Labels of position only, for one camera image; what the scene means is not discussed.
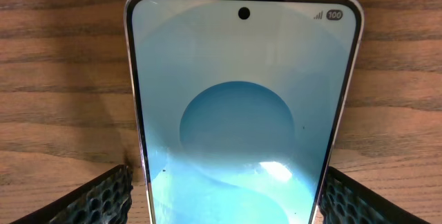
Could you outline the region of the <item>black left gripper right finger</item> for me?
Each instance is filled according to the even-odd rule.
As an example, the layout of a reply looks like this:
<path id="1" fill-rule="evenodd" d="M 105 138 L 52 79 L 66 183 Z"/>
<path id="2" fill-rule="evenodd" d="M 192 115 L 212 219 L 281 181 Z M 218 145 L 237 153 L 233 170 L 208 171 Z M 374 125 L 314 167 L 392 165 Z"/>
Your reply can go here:
<path id="1" fill-rule="evenodd" d="M 327 169 L 319 210 L 323 224 L 429 224 L 334 167 Z"/>

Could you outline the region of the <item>Galaxy S25 smartphone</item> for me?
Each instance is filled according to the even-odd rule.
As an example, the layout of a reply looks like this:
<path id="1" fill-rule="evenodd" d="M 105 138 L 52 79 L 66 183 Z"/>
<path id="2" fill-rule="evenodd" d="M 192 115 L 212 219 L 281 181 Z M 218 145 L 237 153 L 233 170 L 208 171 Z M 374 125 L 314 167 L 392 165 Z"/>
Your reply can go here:
<path id="1" fill-rule="evenodd" d="M 151 222 L 312 223 L 363 27 L 357 0 L 127 0 Z"/>

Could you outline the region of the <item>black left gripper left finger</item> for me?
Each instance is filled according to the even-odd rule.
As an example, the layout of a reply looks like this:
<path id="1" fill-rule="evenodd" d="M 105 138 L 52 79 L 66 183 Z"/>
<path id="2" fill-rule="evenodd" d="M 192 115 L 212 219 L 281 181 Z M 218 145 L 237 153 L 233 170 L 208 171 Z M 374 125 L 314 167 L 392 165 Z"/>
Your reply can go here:
<path id="1" fill-rule="evenodd" d="M 133 170 L 118 165 L 12 224 L 126 224 Z"/>

